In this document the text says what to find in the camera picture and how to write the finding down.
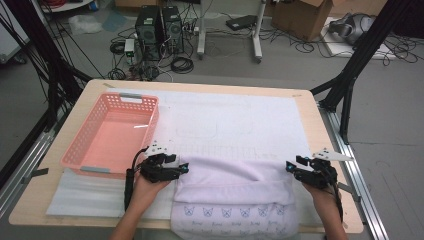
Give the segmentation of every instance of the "floor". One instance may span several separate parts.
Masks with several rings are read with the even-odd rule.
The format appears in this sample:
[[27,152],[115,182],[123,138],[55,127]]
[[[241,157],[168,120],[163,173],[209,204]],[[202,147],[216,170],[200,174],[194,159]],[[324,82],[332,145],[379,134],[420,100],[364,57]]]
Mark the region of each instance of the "floor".
[[[70,11],[61,19],[76,14],[92,14],[108,30],[94,34],[74,36],[75,41],[99,69],[106,75],[112,68],[110,40],[118,32],[134,25],[132,13],[101,9],[91,13],[85,9]],[[223,15],[211,20],[210,26],[225,29]],[[269,19],[264,20],[269,27]],[[71,42],[64,38],[74,64],[78,69],[96,78],[100,74]],[[161,74],[159,82],[258,86],[271,88],[312,89],[337,76],[349,59],[325,58],[318,45],[310,53],[303,53],[303,45],[291,44],[281,36],[271,42],[262,40],[263,60],[253,59],[251,40],[226,34],[210,34],[206,42],[206,55],[199,60],[193,54],[194,70],[185,75]],[[323,45],[321,52],[326,54]],[[414,49],[424,56],[424,47]],[[422,239],[424,234],[424,169],[422,136],[424,128],[424,60],[416,63],[394,60],[388,66],[382,60],[372,60],[359,76],[355,85],[349,141],[362,174],[367,182],[378,213],[391,239]],[[47,108],[43,90],[31,64],[8,63],[0,65],[0,168],[14,153],[20,142],[35,125]],[[316,100],[325,93],[316,96]],[[7,221],[8,210],[0,220],[2,239],[27,239],[42,235],[43,239],[106,238],[111,229],[102,228],[34,228],[12,226]],[[169,239],[170,233],[148,239]],[[371,239],[367,231],[350,236],[351,239]],[[317,235],[303,234],[298,239],[320,239]]]

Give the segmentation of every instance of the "white towel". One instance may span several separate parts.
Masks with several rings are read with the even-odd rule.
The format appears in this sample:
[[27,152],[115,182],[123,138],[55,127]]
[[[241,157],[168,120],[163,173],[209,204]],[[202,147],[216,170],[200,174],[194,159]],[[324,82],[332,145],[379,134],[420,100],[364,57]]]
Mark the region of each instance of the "white towel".
[[171,228],[183,239],[283,239],[297,232],[292,176],[280,161],[182,156]]

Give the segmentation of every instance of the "black metal pole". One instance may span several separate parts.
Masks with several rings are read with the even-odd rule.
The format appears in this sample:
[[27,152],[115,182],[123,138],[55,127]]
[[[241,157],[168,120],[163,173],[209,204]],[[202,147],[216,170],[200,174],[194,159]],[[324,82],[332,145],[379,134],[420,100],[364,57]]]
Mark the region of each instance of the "black metal pole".
[[388,0],[342,72],[336,78],[311,90],[316,95],[330,89],[327,96],[320,101],[320,106],[327,111],[336,111],[337,105],[344,99],[340,135],[345,144],[349,144],[347,132],[355,81],[413,1],[417,0]]

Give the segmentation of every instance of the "human hand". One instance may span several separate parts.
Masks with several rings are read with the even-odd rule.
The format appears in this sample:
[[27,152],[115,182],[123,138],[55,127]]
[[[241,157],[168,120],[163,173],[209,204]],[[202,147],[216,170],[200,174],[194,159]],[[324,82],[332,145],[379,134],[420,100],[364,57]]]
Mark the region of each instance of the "human hand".
[[127,211],[142,214],[153,203],[159,191],[168,186],[169,183],[170,181],[151,183],[139,175]]
[[305,183],[302,183],[302,185],[312,195],[315,209],[324,225],[327,239],[348,239],[341,224],[336,198],[331,189],[318,189]]

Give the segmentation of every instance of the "computer tower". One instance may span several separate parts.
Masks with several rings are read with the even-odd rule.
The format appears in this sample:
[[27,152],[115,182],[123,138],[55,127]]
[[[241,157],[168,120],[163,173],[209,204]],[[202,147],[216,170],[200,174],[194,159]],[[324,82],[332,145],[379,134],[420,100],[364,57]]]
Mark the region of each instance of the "computer tower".
[[161,59],[160,47],[165,41],[160,7],[143,5],[135,23],[142,59],[155,61]]
[[178,8],[176,6],[164,7],[162,8],[162,15],[168,53],[184,52],[182,21]]

